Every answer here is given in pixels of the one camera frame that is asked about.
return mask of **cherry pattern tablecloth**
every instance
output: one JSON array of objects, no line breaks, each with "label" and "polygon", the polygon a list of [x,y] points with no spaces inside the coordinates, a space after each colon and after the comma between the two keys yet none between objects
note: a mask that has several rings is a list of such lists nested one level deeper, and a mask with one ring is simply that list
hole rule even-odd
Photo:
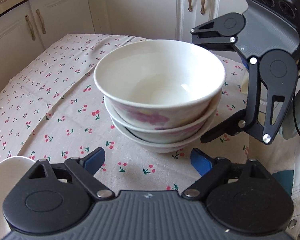
[{"label": "cherry pattern tablecloth", "polygon": [[[143,40],[69,34],[39,55],[0,93],[0,161],[22,155],[60,163],[103,147],[106,161],[95,177],[116,193],[120,189],[183,191],[200,177],[190,163],[194,147],[212,157],[244,163],[249,149],[245,133],[222,135],[207,144],[197,140],[177,152],[159,154],[139,147],[116,129],[94,84],[93,70],[112,50]],[[240,93],[246,69],[219,58],[226,81],[213,126],[246,104],[246,95]]]}]

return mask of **white bowl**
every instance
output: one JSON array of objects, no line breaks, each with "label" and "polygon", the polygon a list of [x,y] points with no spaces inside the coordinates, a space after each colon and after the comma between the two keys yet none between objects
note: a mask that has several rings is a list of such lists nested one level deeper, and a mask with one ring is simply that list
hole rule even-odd
[{"label": "white bowl", "polygon": [[131,43],[106,55],[94,82],[127,123],[171,129],[197,120],[225,80],[221,61],[182,41]]},{"label": "white bowl", "polygon": [[220,99],[221,92],[212,98],[204,115],[198,120],[182,127],[166,130],[146,130],[134,127],[119,116],[107,97],[104,98],[104,103],[112,119],[127,128],[136,137],[147,142],[166,144],[180,142],[194,135],[204,125],[207,118],[217,109]]},{"label": "white bowl", "polygon": [[134,136],[132,133],[130,133],[127,128],[125,128],[124,126],[122,126],[121,124],[116,122],[114,119],[111,118],[111,120],[112,120],[113,124],[115,125],[115,127],[119,130],[119,132],[121,132],[125,137],[134,141],[141,147],[143,147],[151,152],[169,153],[169,152],[174,152],[174,151],[180,150],[183,147],[185,147],[186,145],[188,145],[189,143],[200,138],[210,128],[210,125],[212,124],[215,115],[216,115],[216,111],[214,111],[212,113],[212,115],[210,115],[208,117],[205,124],[199,129],[199,131],[197,131],[190,138],[183,140],[181,142],[168,143],[168,144],[150,143],[150,142],[143,141],[143,140],[139,139],[138,137]]},{"label": "white bowl", "polygon": [[3,201],[34,163],[34,160],[23,156],[13,156],[0,162],[0,239],[10,232],[2,213]]}]

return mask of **ribbed black surface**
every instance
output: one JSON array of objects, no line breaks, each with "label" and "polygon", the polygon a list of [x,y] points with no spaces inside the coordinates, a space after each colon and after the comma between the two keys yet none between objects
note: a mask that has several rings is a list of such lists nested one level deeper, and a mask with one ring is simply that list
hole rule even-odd
[{"label": "ribbed black surface", "polygon": [[114,200],[98,202],[81,224],[66,232],[28,236],[14,231],[5,237],[5,240],[30,239],[292,240],[284,232],[261,237],[226,232],[226,228],[209,217],[200,202],[187,201],[176,191],[122,191]]}]

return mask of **white cabinet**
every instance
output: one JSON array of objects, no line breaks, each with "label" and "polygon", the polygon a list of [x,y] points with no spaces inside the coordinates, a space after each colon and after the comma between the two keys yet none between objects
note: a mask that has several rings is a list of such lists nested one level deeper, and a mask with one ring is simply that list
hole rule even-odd
[{"label": "white cabinet", "polygon": [[69,33],[95,33],[88,0],[30,0],[29,2],[45,49]]},{"label": "white cabinet", "polygon": [[0,17],[0,92],[9,80],[44,51],[29,3]]},{"label": "white cabinet", "polygon": [[103,33],[190,41],[195,23],[188,0],[89,0],[89,4]]},{"label": "white cabinet", "polygon": [[89,0],[93,21],[102,33],[191,42],[190,30],[229,12],[244,12],[245,0]]}]

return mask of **bowl with pink floral pattern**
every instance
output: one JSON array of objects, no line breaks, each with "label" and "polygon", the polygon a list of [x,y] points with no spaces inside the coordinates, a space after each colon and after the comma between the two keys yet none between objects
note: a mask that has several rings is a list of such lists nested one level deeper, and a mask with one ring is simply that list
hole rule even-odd
[{"label": "bowl with pink floral pattern", "polygon": [[93,75],[119,116],[146,130],[199,119],[225,76],[223,64],[210,51],[172,40],[121,46],[99,61]]},{"label": "bowl with pink floral pattern", "polygon": [[180,150],[187,146],[188,144],[194,142],[195,140],[199,139],[207,130],[209,130],[213,120],[214,116],[216,115],[216,110],[208,117],[204,125],[190,138],[176,142],[176,143],[166,143],[166,144],[159,144],[159,143],[150,143],[146,142],[144,140],[141,140],[140,138],[133,135],[127,128],[116,122],[114,119],[111,119],[115,127],[119,130],[120,133],[122,133],[125,137],[129,138],[130,140],[134,141],[141,147],[156,153],[170,153],[175,152],[177,150]]},{"label": "bowl with pink floral pattern", "polygon": [[126,129],[128,129],[128,131],[133,135],[135,135],[136,137],[151,143],[166,144],[166,143],[180,142],[194,135],[205,124],[208,117],[213,112],[215,112],[215,110],[218,107],[220,98],[221,98],[221,92],[213,97],[205,113],[196,121],[177,128],[172,128],[172,129],[158,128],[156,130],[146,130],[146,129],[134,127],[133,125],[127,123],[119,116],[119,114],[116,112],[116,110],[114,109],[114,107],[112,106],[112,104],[110,103],[107,97],[104,98],[104,103],[111,118],[116,122],[118,122],[119,124],[121,124]]}]

